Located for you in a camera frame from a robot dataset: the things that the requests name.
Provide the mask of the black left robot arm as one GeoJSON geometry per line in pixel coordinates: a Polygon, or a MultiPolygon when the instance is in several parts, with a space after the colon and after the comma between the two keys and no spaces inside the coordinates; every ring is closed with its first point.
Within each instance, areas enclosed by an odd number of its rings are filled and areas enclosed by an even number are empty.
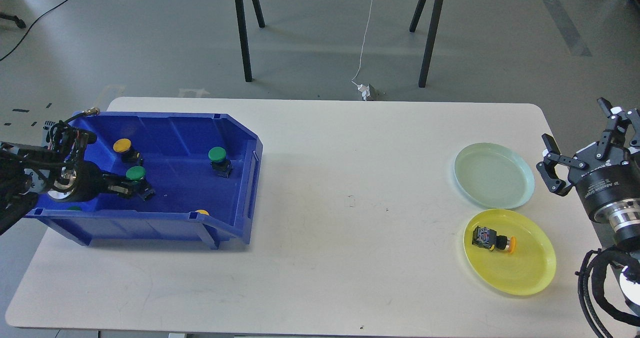
{"type": "Polygon", "coordinates": [[[144,201],[154,196],[134,149],[125,151],[134,166],[121,176],[85,160],[87,148],[98,140],[91,131],[57,123],[47,137],[46,146],[1,143],[2,233],[34,209],[42,195],[56,202],[87,202],[101,194],[144,201]]]}

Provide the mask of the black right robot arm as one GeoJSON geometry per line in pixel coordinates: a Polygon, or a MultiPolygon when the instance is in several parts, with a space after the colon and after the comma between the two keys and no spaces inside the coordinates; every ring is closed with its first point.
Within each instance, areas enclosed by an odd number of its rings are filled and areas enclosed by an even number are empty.
{"type": "Polygon", "coordinates": [[[639,112],[597,100],[606,127],[597,141],[572,156],[562,155],[553,136],[544,134],[545,150],[536,165],[549,192],[566,196],[575,189],[590,221],[610,224],[611,247],[590,250],[575,275],[577,295],[587,324],[598,338],[610,338],[594,309],[598,305],[611,318],[638,327],[639,317],[621,311],[605,296],[609,267],[619,270],[620,283],[639,285],[639,112]]]}

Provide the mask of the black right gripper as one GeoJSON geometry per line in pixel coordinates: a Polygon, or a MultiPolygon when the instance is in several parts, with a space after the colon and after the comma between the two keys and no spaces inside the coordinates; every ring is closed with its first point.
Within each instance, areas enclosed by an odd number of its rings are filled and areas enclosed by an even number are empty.
{"type": "Polygon", "coordinates": [[[597,223],[639,222],[639,138],[637,108],[614,107],[603,97],[597,100],[607,124],[596,145],[588,145],[573,157],[562,155],[553,136],[543,134],[545,151],[536,169],[549,192],[566,196],[574,187],[588,218],[597,223]],[[629,127],[634,135],[627,149],[629,127]],[[569,180],[558,177],[556,166],[569,168],[569,180]]]}

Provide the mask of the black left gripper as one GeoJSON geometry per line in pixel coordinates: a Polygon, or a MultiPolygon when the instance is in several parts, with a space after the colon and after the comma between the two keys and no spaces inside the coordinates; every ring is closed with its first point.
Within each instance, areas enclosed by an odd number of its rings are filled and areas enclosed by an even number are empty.
{"type": "Polygon", "coordinates": [[[146,183],[145,178],[135,180],[112,173],[102,174],[100,167],[92,161],[82,161],[73,169],[62,169],[54,188],[46,194],[55,202],[91,201],[100,192],[131,199],[146,183]]]}

